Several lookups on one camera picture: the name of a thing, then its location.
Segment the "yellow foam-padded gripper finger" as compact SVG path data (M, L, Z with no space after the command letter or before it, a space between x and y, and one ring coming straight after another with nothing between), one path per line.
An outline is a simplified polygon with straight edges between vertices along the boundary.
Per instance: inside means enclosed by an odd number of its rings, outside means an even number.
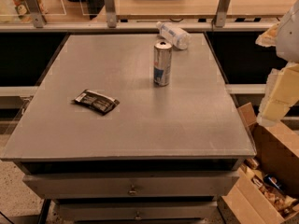
M272 69L260 103L258 124L264 127L276 125L298 101L299 63L287 63L281 70Z

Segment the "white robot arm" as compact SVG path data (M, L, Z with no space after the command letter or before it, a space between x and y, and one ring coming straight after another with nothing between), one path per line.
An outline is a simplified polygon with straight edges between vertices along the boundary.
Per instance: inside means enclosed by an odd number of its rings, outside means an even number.
M299 101L299 0L280 22L258 36L255 43L275 47L276 55L287 62L281 70L272 69L259 107L257 122L274 126Z

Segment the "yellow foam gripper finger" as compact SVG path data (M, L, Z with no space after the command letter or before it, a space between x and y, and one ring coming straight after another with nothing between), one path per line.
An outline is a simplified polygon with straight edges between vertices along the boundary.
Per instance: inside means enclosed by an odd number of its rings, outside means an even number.
M274 47L277 44L279 23L274 24L261 35L259 35L255 43L262 47Z

